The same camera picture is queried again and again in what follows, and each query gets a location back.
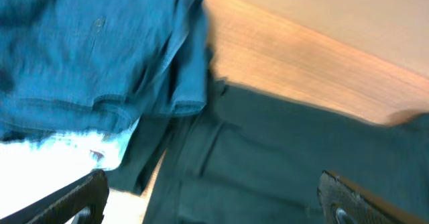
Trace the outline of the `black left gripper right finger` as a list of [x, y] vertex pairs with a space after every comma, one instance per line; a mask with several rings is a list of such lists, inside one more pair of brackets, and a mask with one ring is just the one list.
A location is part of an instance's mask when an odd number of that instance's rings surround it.
[[354, 182], [323, 171], [318, 200], [328, 224], [428, 224]]

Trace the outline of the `black polo shirt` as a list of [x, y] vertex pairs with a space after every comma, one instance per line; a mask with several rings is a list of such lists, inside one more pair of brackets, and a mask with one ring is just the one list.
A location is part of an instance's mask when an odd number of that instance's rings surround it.
[[428, 115], [391, 127], [216, 82], [173, 119], [146, 223], [322, 223], [332, 170], [428, 218]]

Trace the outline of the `folded light grey garment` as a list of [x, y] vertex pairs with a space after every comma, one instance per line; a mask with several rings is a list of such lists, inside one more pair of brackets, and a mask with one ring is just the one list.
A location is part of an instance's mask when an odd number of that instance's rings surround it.
[[[119, 167], [139, 121], [118, 134], [54, 133], [42, 141], [1, 143], [1, 218], [48, 196], [96, 169]], [[142, 223], [150, 192], [111, 188], [104, 223]]]

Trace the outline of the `folded navy blue shirt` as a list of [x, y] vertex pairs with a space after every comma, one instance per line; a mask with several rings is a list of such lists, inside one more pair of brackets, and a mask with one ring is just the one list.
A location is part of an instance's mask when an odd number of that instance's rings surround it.
[[207, 36], [203, 0], [1, 0], [1, 139], [197, 113]]

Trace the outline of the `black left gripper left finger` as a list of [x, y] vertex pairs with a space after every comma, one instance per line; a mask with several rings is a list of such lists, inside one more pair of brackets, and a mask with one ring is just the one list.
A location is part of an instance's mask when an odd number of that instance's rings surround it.
[[75, 182], [1, 220], [1, 224], [101, 224], [109, 185], [103, 170]]

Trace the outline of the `folded black garment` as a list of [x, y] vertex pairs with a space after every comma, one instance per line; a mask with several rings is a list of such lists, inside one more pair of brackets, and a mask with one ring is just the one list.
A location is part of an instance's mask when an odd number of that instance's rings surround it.
[[173, 124], [170, 117], [141, 117], [119, 167], [106, 172], [109, 186], [140, 195], [167, 148], [164, 139]]

